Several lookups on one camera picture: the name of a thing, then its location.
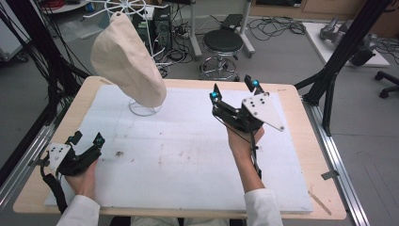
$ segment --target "black stool seat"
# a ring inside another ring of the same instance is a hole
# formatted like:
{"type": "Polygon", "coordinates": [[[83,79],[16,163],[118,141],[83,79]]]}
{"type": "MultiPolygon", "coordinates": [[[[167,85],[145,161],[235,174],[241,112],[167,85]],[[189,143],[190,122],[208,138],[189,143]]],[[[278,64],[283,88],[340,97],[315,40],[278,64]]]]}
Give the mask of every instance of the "black stool seat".
{"type": "Polygon", "coordinates": [[[205,34],[203,43],[211,50],[230,53],[243,47],[243,40],[238,34],[228,30],[213,30],[205,34]]]}

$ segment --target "black pole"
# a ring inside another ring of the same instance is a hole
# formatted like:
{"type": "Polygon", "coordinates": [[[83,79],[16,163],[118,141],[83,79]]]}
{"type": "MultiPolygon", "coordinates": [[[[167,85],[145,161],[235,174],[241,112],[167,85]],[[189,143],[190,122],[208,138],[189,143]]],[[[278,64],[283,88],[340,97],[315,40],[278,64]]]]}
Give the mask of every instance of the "black pole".
{"type": "Polygon", "coordinates": [[[368,0],[338,44],[326,66],[314,76],[295,84],[296,89],[302,89],[313,84],[311,90],[303,96],[303,101],[311,105],[318,105],[320,98],[326,92],[323,128],[329,136],[331,136],[329,126],[335,80],[347,60],[356,53],[358,45],[390,2],[391,0],[368,0]]]}

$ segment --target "computer tower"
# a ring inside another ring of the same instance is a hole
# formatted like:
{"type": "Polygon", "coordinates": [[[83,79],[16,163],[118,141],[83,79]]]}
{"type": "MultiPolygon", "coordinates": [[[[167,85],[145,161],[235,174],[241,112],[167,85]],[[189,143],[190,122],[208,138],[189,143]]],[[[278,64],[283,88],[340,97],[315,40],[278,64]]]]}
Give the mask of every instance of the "computer tower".
{"type": "Polygon", "coordinates": [[[143,40],[144,45],[146,46],[149,53],[151,53],[150,45],[153,44],[153,41],[155,39],[153,34],[154,28],[152,21],[146,22],[141,16],[134,14],[132,17],[132,23],[137,31],[138,36],[141,38],[141,40],[143,40]],[[149,32],[147,32],[147,26],[149,27],[150,31],[150,38],[149,32]]]}
{"type": "Polygon", "coordinates": [[[172,49],[172,24],[170,7],[156,8],[153,16],[153,24],[155,29],[155,39],[158,50],[165,47],[165,50],[172,49]]]}

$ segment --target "gray floor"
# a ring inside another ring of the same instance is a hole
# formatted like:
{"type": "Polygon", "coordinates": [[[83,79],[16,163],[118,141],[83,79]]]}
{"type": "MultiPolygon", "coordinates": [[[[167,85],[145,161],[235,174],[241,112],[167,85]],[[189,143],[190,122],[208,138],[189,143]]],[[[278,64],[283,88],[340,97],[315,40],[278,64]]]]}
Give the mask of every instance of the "gray floor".
{"type": "MultiPolygon", "coordinates": [[[[198,26],[209,19],[199,20],[198,26]]],[[[255,40],[249,33],[247,36],[256,53],[252,58],[247,58],[245,51],[239,53],[236,65],[242,77],[249,74],[263,83],[295,84],[323,68],[321,58],[306,36],[284,33],[268,41],[255,40]]],[[[69,42],[71,49],[93,73],[89,53],[94,38],[69,42]]],[[[384,57],[391,63],[384,71],[399,76],[399,66],[391,56],[384,57]]],[[[200,63],[193,61],[172,66],[168,78],[198,79],[200,63]]],[[[365,67],[342,69],[336,81],[331,133],[371,225],[399,225],[399,177],[396,174],[399,170],[396,149],[399,146],[399,92],[390,94],[385,100],[378,97],[383,88],[392,86],[386,80],[374,80],[379,70],[365,67]]],[[[47,91],[44,79],[32,62],[11,62],[1,68],[0,87],[0,165],[3,166],[45,107],[47,91]]],[[[305,94],[308,89],[301,89],[299,93],[305,94]]],[[[12,204],[21,188],[19,186],[1,211],[0,224],[56,224],[59,216],[20,215],[12,211],[12,204]]],[[[109,221],[110,217],[102,217],[100,224],[109,225],[109,221]]],[[[352,222],[350,217],[342,221],[285,219],[284,225],[352,225],[352,222]]]]}

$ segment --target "white board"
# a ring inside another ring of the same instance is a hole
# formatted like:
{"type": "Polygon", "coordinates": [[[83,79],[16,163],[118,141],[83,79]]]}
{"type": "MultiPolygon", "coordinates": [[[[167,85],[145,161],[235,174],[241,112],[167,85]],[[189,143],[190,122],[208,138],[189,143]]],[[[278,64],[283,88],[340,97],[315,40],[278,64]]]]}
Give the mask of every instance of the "white board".
{"type": "MultiPolygon", "coordinates": [[[[226,128],[212,115],[208,89],[168,89],[160,112],[134,115],[130,98],[117,86],[101,86],[81,126],[75,148],[85,151],[100,132],[105,138],[96,168],[96,201],[101,206],[245,210],[244,190],[227,140],[226,128]]],[[[249,91],[221,90],[235,107],[249,91]]],[[[283,213],[312,211],[289,126],[277,93],[273,104],[286,128],[264,125],[258,164],[283,213]]],[[[63,181],[68,202],[73,194],[63,181]]],[[[45,202],[55,205],[52,194],[45,202]]]]}
{"type": "MultiPolygon", "coordinates": [[[[317,50],[319,56],[323,59],[325,63],[332,56],[332,53],[335,51],[336,45],[331,42],[331,40],[321,40],[320,39],[320,29],[325,27],[327,24],[318,24],[318,23],[303,23],[306,26],[306,33],[308,37],[311,39],[314,48],[317,50]]],[[[369,61],[367,61],[361,67],[388,67],[390,63],[380,55],[377,50],[374,50],[373,56],[369,61]]],[[[350,62],[346,62],[345,66],[354,66],[350,62]]]]}

